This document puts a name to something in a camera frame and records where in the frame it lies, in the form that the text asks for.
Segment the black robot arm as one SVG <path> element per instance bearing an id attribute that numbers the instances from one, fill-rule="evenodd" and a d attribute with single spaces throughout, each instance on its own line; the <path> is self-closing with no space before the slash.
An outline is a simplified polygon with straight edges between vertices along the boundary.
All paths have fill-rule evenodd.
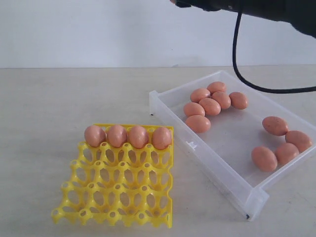
<path id="1" fill-rule="evenodd" d="M 243 14 L 286 22 L 297 31 L 316 37 L 314 0 L 173 0 L 180 8 L 197 7 L 204 11 L 241 11 Z"/>

